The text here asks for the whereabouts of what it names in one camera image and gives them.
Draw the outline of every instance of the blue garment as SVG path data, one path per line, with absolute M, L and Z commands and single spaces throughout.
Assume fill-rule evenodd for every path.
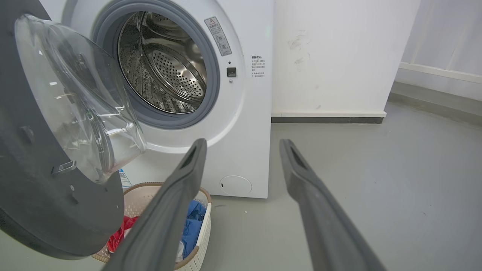
M 191 201 L 187 209 L 187 219 L 184 223 L 184 230 L 181 237 L 181 241 L 184 244 L 184 251 L 182 253 L 184 259 L 192 252 L 198 242 L 205 214 L 206 208 L 204 208 L 200 202 Z

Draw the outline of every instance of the gray floor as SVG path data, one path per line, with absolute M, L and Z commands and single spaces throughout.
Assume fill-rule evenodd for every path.
M 389 104 L 383 124 L 273 124 L 267 200 L 213 197 L 202 270 L 311 270 L 278 143 L 290 138 L 390 271 L 482 270 L 482 129 Z M 2 270 L 99 270 L 0 233 Z

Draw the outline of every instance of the red garment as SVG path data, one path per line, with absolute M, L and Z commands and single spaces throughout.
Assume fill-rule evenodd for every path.
M 137 218 L 138 217 L 124 216 L 124 221 L 120 225 L 120 228 L 109 238 L 109 241 L 107 242 L 107 249 L 110 253 L 114 253 L 116 251 L 121 241 L 124 240 L 125 231 L 132 228 Z

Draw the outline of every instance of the brown basket rim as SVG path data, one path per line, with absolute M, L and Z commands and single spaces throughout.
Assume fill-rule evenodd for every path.
M 125 192 L 124 192 L 124 196 L 125 194 L 129 193 L 130 191 L 136 189 L 136 188 L 139 188 L 139 187 L 145 187 L 145 186 L 162 186 L 164 184 L 164 182 L 148 182 L 148 183 L 139 183 L 139 184 L 136 184 L 136 185 L 133 185 L 131 187 L 129 187 Z M 208 199 L 208 203 L 212 203 L 212 200 L 211 200 L 211 195 L 208 193 L 208 191 L 206 191 L 206 189 L 200 187 L 199 188 L 199 191 L 201 191 L 205 196 L 206 198 Z M 187 256 L 187 258 L 185 258 L 184 260 L 176 263 L 176 265 L 174 265 L 174 270 L 177 270 L 185 265 L 187 265 L 193 258 L 194 256 L 198 253 L 199 251 L 199 246 L 195 246 L 194 249 L 191 251 L 191 253 L 189 253 L 189 255 Z M 91 255 L 94 259 L 98 260 L 98 261 L 101 261 L 101 262 L 104 262 L 104 263 L 107 263 L 109 262 L 110 258 L 107 258 L 105 256 L 102 256 L 100 254 L 97 254 L 97 252 L 95 254 L 92 254 Z

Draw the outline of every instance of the white wall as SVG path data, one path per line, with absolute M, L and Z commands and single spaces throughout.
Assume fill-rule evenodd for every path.
M 482 76 L 482 1 L 422 0 L 403 53 L 406 67 Z M 482 84 L 400 69 L 395 81 L 482 101 Z
M 420 0 L 278 0 L 272 116 L 385 116 Z

